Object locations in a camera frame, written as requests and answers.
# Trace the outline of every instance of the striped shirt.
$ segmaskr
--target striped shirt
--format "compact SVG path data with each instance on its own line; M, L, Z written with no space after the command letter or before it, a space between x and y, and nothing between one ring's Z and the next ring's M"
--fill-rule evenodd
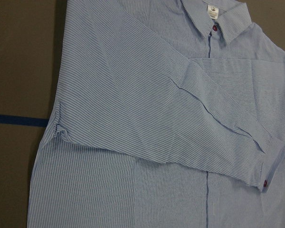
M234 0L69 0L28 212L28 227L285 227L285 51Z

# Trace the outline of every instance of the blue tape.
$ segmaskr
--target blue tape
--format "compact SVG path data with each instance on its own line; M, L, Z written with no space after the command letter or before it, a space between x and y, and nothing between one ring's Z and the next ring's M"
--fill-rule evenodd
M14 115L0 115L0 124L15 124L25 126L46 127L48 119L38 119Z

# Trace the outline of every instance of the shirt collar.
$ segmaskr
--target shirt collar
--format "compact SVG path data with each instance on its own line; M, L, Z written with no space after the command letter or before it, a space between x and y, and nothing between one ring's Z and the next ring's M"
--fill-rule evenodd
M230 43L250 24L251 18L246 3L235 0L181 0L193 24L205 39L218 23L225 43ZM213 20L207 13L204 3L219 9L218 19Z

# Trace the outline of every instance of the cotton fabric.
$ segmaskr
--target cotton fabric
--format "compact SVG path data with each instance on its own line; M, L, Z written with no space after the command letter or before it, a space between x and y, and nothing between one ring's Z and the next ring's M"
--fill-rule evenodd
M285 227L285 52L233 0L69 0L28 210L28 227Z

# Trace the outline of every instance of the blue tape line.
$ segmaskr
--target blue tape line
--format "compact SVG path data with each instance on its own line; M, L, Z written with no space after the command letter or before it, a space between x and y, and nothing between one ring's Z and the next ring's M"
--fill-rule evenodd
M14 115L0 115L0 124L16 124L25 126L46 127L48 119L38 119Z

